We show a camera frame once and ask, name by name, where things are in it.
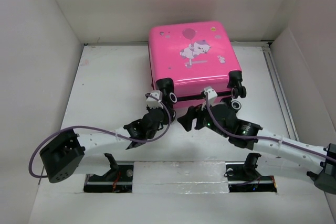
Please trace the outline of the pink hard-shell suitcase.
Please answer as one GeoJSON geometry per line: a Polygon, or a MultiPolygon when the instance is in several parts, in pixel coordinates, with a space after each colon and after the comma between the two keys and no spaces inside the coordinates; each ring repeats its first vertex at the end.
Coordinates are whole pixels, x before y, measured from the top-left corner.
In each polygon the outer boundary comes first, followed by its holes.
{"type": "Polygon", "coordinates": [[[217,102],[246,97],[242,68],[218,21],[153,27],[149,58],[153,89],[173,93],[175,109],[203,103],[206,87],[217,92],[217,102]]]}

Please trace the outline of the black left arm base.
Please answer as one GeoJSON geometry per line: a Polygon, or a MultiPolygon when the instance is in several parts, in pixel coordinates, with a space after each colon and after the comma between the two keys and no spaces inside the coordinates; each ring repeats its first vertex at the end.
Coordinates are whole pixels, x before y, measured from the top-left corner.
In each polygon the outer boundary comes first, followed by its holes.
{"type": "Polygon", "coordinates": [[[87,174],[83,186],[85,193],[132,193],[134,162],[117,162],[112,154],[104,154],[109,170],[103,175],[87,174]]]}

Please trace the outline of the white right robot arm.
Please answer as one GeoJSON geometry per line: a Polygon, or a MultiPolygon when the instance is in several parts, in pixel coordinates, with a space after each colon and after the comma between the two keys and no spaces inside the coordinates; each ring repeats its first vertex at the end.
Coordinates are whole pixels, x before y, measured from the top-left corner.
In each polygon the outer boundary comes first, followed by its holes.
{"type": "Polygon", "coordinates": [[[229,178],[237,175],[241,186],[275,175],[309,181],[319,190],[335,194],[335,144],[314,146],[272,134],[256,123],[239,119],[241,107],[238,101],[200,104],[189,107],[177,120],[188,132],[206,127],[235,147],[250,150],[238,172],[225,174],[229,178]]]}

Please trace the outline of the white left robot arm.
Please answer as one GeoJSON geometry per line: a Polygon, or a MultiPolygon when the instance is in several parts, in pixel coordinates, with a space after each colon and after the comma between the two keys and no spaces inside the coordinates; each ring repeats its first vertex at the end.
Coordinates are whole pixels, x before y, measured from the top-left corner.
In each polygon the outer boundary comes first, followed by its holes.
{"type": "Polygon", "coordinates": [[[92,174],[101,180],[114,181],[120,168],[112,153],[131,150],[158,138],[157,132],[167,131],[176,113],[172,109],[149,109],[143,118],[135,120],[114,132],[95,128],[93,134],[77,134],[74,129],[64,130],[40,151],[50,183],[59,183],[73,174],[92,174]]]}

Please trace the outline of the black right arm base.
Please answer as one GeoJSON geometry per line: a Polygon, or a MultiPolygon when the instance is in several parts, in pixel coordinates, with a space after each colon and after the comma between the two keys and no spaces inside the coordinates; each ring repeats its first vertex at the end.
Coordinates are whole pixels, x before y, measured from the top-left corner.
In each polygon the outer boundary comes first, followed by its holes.
{"type": "Polygon", "coordinates": [[[261,154],[249,153],[244,162],[226,163],[224,177],[228,181],[230,193],[276,193],[273,176],[261,176],[256,171],[261,154]]]}

